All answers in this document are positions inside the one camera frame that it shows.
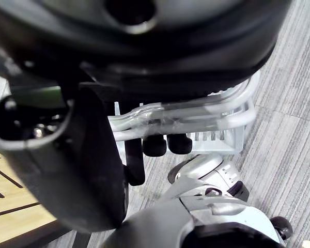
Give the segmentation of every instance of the wooden table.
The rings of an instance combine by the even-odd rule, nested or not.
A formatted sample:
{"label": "wooden table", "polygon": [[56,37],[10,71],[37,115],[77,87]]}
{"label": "wooden table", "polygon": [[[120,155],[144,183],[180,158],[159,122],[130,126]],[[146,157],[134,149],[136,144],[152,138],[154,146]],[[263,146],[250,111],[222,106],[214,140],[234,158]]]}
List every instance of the wooden table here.
{"label": "wooden table", "polygon": [[0,155],[0,248],[39,247],[68,231],[37,202]]}

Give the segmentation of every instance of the black knob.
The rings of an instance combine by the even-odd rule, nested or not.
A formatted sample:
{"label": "black knob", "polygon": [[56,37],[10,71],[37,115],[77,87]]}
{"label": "black knob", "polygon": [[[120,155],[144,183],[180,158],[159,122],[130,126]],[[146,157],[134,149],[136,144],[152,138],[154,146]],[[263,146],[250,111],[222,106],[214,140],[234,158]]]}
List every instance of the black knob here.
{"label": "black knob", "polygon": [[149,157],[160,157],[166,153],[166,141],[163,135],[146,137],[143,140],[143,152]]}
{"label": "black knob", "polygon": [[192,151],[193,142],[186,134],[167,135],[167,143],[171,152],[175,154],[188,154]]}

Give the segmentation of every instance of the gray carpet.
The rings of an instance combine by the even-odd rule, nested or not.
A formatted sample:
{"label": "gray carpet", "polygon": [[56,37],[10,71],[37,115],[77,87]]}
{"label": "gray carpet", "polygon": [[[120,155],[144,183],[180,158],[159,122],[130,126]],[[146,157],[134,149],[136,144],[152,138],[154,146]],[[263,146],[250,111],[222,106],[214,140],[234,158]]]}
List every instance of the gray carpet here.
{"label": "gray carpet", "polygon": [[[0,97],[6,92],[0,82]],[[310,240],[310,0],[293,2],[254,99],[258,116],[245,148],[227,159],[241,171],[249,202],[269,217],[286,217],[295,229],[287,246],[301,247]],[[169,170],[188,157],[145,157],[147,181],[131,187],[129,214],[153,204],[169,187]],[[107,235],[92,234],[88,248]],[[71,248],[74,237],[71,232],[47,247]]]}

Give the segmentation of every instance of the black wheel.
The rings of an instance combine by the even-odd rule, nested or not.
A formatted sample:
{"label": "black wheel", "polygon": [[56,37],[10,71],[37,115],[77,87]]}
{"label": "black wheel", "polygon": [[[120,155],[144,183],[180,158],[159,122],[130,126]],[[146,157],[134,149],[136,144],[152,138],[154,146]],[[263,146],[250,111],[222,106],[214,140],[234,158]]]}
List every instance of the black wheel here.
{"label": "black wheel", "polygon": [[270,221],[283,240],[286,240],[293,235],[293,227],[286,218],[277,216],[271,218]]}

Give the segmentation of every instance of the circular hole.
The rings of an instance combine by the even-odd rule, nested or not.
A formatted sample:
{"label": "circular hole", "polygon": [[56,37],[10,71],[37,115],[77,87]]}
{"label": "circular hole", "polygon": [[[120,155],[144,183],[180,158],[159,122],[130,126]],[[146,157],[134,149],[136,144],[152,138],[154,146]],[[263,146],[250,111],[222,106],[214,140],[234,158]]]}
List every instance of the circular hole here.
{"label": "circular hole", "polygon": [[106,0],[105,6],[117,22],[129,26],[151,20],[156,11],[151,0]]}

